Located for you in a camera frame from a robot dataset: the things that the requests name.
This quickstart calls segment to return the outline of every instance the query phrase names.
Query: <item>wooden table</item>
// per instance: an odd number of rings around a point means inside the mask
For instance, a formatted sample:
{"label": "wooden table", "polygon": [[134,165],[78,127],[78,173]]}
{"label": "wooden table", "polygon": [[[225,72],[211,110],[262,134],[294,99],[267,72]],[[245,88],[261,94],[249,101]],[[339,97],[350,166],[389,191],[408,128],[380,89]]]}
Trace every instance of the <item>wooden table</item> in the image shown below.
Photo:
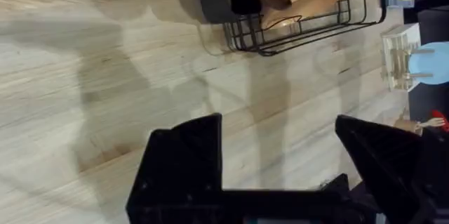
{"label": "wooden table", "polygon": [[230,53],[198,0],[0,0],[0,223],[126,223],[150,132],[211,112],[225,187],[357,181],[333,122],[401,102],[380,53],[401,22],[262,58]]}

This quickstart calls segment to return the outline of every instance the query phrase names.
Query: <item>light wood surface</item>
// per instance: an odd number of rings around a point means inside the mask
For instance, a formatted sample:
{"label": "light wood surface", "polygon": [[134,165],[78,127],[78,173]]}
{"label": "light wood surface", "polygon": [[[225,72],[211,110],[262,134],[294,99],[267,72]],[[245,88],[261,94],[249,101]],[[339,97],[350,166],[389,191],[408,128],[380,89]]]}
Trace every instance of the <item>light wood surface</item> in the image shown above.
{"label": "light wood surface", "polygon": [[358,176],[337,114],[401,106],[374,27],[263,58],[230,53],[198,0],[0,0],[0,223],[127,223],[150,132],[224,115],[224,186]]}

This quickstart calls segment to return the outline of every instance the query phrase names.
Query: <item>black device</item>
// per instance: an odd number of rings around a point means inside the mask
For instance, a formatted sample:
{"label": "black device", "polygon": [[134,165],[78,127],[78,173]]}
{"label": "black device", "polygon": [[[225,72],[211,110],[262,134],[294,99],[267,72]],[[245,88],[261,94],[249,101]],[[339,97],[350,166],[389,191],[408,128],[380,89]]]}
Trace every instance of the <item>black device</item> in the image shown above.
{"label": "black device", "polygon": [[132,224],[448,222],[449,184],[435,177],[447,166],[427,161],[445,162],[435,149],[447,143],[428,131],[339,116],[335,130],[360,186],[350,190],[342,174],[317,191],[223,190],[221,123],[212,114],[151,134],[126,206]]}

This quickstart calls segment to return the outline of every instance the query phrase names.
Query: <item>black wire basket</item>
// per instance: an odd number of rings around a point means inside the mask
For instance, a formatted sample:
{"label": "black wire basket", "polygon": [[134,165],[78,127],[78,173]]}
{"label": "black wire basket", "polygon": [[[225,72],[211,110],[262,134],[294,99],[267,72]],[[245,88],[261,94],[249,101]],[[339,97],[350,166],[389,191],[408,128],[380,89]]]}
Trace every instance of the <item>black wire basket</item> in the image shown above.
{"label": "black wire basket", "polygon": [[[238,15],[235,21],[224,24],[224,31],[231,49],[273,56],[314,41],[383,22],[387,14],[386,1],[377,1],[379,7],[376,10],[379,10],[374,18],[369,16],[373,9],[367,7],[367,0],[339,0],[327,13],[304,19],[301,16],[289,17],[299,20],[281,29],[262,29],[263,16],[258,13]],[[357,14],[354,12],[354,5],[358,6]]]}

